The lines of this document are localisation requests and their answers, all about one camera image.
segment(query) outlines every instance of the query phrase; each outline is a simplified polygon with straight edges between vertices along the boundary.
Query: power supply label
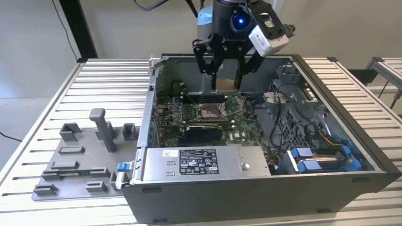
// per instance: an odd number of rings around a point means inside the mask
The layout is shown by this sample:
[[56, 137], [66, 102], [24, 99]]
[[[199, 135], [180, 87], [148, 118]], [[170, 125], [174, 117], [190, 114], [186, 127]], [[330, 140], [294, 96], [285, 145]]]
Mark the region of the power supply label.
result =
[[219, 174], [217, 149], [180, 150], [180, 174]]

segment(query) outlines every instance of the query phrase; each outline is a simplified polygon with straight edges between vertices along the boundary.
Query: floor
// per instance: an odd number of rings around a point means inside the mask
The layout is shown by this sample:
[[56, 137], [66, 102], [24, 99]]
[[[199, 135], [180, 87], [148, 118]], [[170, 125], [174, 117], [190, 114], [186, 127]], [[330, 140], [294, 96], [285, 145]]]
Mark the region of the floor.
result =
[[[51, 98], [0, 99], [0, 131], [7, 136], [24, 139]], [[0, 169], [4, 167], [19, 142], [0, 136]]]

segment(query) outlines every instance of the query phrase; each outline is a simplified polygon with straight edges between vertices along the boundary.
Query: white wall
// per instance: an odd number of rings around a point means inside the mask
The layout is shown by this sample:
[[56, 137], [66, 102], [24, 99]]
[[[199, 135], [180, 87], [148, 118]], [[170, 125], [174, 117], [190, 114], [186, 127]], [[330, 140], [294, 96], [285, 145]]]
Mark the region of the white wall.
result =
[[349, 68], [402, 56], [401, 0], [287, 0], [281, 18], [297, 26], [283, 53], [337, 57]]
[[51, 0], [2, 0], [0, 98], [52, 96], [74, 63]]
[[[100, 57], [191, 52], [197, 19], [183, 0], [150, 12], [132, 0], [82, 5]], [[401, 9], [401, 0], [287, 0], [282, 21], [297, 26], [297, 36], [282, 53], [333, 56], [347, 67], [365, 67], [374, 56], [401, 57]], [[2, 0], [0, 30], [0, 98], [51, 96], [74, 66], [51, 0]]]

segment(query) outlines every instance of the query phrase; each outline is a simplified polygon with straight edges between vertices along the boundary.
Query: black cable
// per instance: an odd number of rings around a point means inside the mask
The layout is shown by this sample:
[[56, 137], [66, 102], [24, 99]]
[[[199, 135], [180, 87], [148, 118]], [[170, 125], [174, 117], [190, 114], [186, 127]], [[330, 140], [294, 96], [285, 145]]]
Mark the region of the black cable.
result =
[[187, 2], [187, 5], [189, 5], [189, 7], [190, 7], [190, 9], [191, 9], [191, 12], [193, 12], [194, 16], [198, 18], [198, 17], [199, 17], [199, 13], [198, 13], [198, 11], [197, 11], [197, 9], [195, 9], [193, 0], [184, 0], [184, 1]]
[[201, 0], [201, 10], [203, 9], [205, 2], [206, 2], [206, 0]]
[[274, 143], [274, 133], [275, 133], [275, 130], [277, 130], [277, 127], [278, 127], [278, 124], [279, 124], [281, 111], [282, 111], [282, 103], [281, 103], [281, 98], [279, 98], [279, 95], [278, 95], [278, 112], [277, 112], [277, 118], [275, 118], [275, 122], [274, 122], [274, 128], [273, 128], [271, 133], [270, 133], [270, 142], [271, 142], [273, 146], [279, 151], [282, 151], [282, 147]]
[[[277, 89], [277, 91], [275, 91], [275, 93], [277, 93], [277, 95], [278, 95], [278, 113], [277, 113], [274, 128], [273, 128], [271, 134], [270, 134], [270, 142], [271, 142], [273, 146], [274, 146], [275, 148], [278, 148], [279, 150], [282, 150], [282, 147], [279, 146], [281, 144], [277, 145], [277, 144], [274, 143], [274, 133], [275, 133], [275, 130], [277, 130], [277, 127], [278, 127], [278, 124], [279, 124], [279, 117], [281, 117], [281, 110], [282, 110], [282, 102], [281, 102], [281, 98], [279, 98], [279, 93], [282, 93], [283, 95], [286, 95], [286, 93], [283, 93], [283, 92], [281, 91], [281, 88], [282, 88], [285, 85], [295, 86], [295, 87], [298, 87], [298, 88], [302, 90], [302, 88], [301, 88], [297, 84], [293, 84], [293, 83], [283, 83], [283, 84], [278, 87], [278, 89]], [[306, 120], [306, 122], [307, 122], [309, 124], [313, 125], [315, 133], [317, 133], [317, 134], [321, 134], [321, 131], [319, 131], [318, 126], [317, 126], [317, 125], [313, 123], [313, 121], [311, 121], [311, 120], [301, 113], [301, 110], [297, 108], [297, 106], [295, 106], [295, 111], [297, 111], [297, 113], [302, 116], [302, 118]]]
[[20, 139], [14, 138], [14, 137], [10, 137], [10, 136], [7, 136], [7, 135], [6, 135], [4, 133], [2, 133], [2, 132], [0, 132], [0, 135], [4, 136], [4, 137], [8, 138], [8, 139], [12, 139], [12, 140], [16, 140], [16, 141], [23, 142]]
[[71, 41], [70, 41], [70, 37], [68, 37], [68, 32], [67, 32], [66, 26], [64, 26], [62, 18], [60, 18], [60, 14], [59, 14], [59, 10], [58, 10], [56, 4], [55, 4], [55, 0], [52, 0], [52, 4], [54, 4], [54, 7], [55, 7], [55, 11], [56, 11], [58, 17], [59, 17], [59, 21], [60, 21], [63, 29], [66, 31], [67, 41], [68, 41], [68, 45], [70, 45], [71, 51], [72, 51], [74, 56], [75, 56], [75, 61], [78, 61], [76, 53], [75, 53], [74, 47], [71, 45]]
[[155, 5], [150, 6], [150, 7], [144, 7], [138, 3], [138, 0], [134, 0], [134, 3], [138, 5], [138, 8], [143, 11], [151, 11], [154, 9], [156, 9], [159, 6], [162, 6], [164, 3], [167, 3], [168, 0], [160, 0]]
[[261, 104], [263, 104], [263, 103], [265, 103], [265, 100], [263, 100], [263, 99], [254, 100], [254, 101], [251, 102], [251, 107], [253, 107], [253, 109], [258, 109], [255, 106], [257, 106], [257, 105], [261, 105]]
[[382, 90], [381, 90], [381, 92], [379, 92], [378, 98], [382, 96], [383, 90], [385, 90], [385, 88], [387, 87], [389, 82], [390, 82], [390, 81], [387, 81], [387, 82], [385, 83], [385, 85], [383, 85], [383, 87], [382, 87]]
[[390, 109], [393, 109], [393, 108], [394, 108], [394, 106], [396, 106], [396, 103], [397, 103], [397, 99], [394, 99], [394, 101], [392, 102]]
[[310, 147], [314, 147], [311, 137], [310, 137], [310, 131], [309, 131], [309, 126], [311, 124], [307, 124], [303, 126], [303, 132], [305, 132], [305, 142], [310, 145]]

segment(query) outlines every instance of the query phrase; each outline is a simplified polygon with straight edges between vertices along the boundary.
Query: circuit board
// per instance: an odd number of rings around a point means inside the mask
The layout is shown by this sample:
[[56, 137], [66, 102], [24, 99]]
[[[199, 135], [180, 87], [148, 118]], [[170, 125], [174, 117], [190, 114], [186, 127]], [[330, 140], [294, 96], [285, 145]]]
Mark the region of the circuit board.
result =
[[[182, 98], [163, 100], [159, 109], [160, 147], [178, 146], [261, 146], [266, 147], [263, 131], [251, 101], [241, 93], [225, 96], [222, 103], [184, 103]], [[190, 129], [210, 129], [211, 139], [189, 140]]]

